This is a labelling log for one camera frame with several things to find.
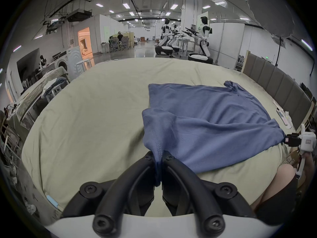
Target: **upholstered headboard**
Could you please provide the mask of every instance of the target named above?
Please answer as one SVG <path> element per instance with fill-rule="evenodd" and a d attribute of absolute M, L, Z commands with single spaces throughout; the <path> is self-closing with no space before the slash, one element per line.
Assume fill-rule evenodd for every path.
<path fill-rule="evenodd" d="M 242 73 L 252 78 L 288 111 L 296 131 L 305 123 L 313 104 L 300 86 L 287 74 L 268 61 L 247 51 Z"/>

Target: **bed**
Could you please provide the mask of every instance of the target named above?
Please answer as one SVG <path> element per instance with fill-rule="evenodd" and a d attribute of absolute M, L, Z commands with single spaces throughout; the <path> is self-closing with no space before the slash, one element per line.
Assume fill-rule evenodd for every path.
<path fill-rule="evenodd" d="M 31 85 L 16 101 L 17 107 L 8 118 L 8 124 L 17 133 L 22 141 L 26 140 L 28 133 L 31 129 L 31 125 L 24 120 L 26 113 L 30 110 L 32 105 L 41 96 L 43 87 L 50 80 L 57 77 L 66 77 L 67 72 L 64 67 L 58 67 L 52 71 L 47 72 L 40 80 Z"/>
<path fill-rule="evenodd" d="M 131 58 L 99 63 L 66 86 L 35 121 L 22 161 L 43 197 L 63 209 L 87 181 L 116 179 L 147 153 L 142 143 L 142 111 L 149 106 L 148 84 L 223 86 L 226 80 L 253 94 L 286 129 L 273 98 L 245 74 L 220 66 L 166 58 Z M 231 182 L 249 204 L 267 188 L 288 153 L 276 145 L 235 165 L 199 174 L 212 182 Z M 147 216 L 170 216 L 161 189 Z"/>

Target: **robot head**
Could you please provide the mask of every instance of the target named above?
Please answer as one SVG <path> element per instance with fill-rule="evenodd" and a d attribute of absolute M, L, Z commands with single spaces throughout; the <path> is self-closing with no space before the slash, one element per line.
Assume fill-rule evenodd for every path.
<path fill-rule="evenodd" d="M 208 18 L 207 17 L 201 17 L 201 22 L 204 24 L 204 25 L 207 25 L 208 24 Z"/>

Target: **white washing machine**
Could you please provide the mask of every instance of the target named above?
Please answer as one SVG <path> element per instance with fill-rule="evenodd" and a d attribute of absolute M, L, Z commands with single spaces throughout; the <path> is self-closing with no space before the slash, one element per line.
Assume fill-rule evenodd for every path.
<path fill-rule="evenodd" d="M 53 57 L 55 68 L 63 66 L 68 72 L 69 80 L 78 77 L 76 72 L 76 64 L 82 61 L 81 52 L 79 46 L 68 49 L 64 52 L 61 52 Z"/>

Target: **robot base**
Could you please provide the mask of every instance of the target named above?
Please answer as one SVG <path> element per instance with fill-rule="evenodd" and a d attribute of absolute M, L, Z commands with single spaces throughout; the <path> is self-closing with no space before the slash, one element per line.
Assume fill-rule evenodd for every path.
<path fill-rule="evenodd" d="M 155 52 L 157 55 L 160 55 L 161 52 L 163 52 L 163 55 L 171 55 L 173 53 L 173 48 L 168 47 L 168 46 L 156 46 L 155 47 Z"/>
<path fill-rule="evenodd" d="M 208 63 L 208 64 L 212 64 L 213 59 L 207 56 L 204 56 L 202 54 L 198 54 L 198 53 L 190 53 L 188 55 L 188 60 L 189 61 L 199 61 L 199 62 L 204 62 L 204 63 Z"/>
<path fill-rule="evenodd" d="M 178 46 L 169 45 L 169 47 L 171 47 L 174 50 L 174 52 L 176 52 L 176 53 L 178 53 L 180 50 L 180 47 L 178 47 Z"/>

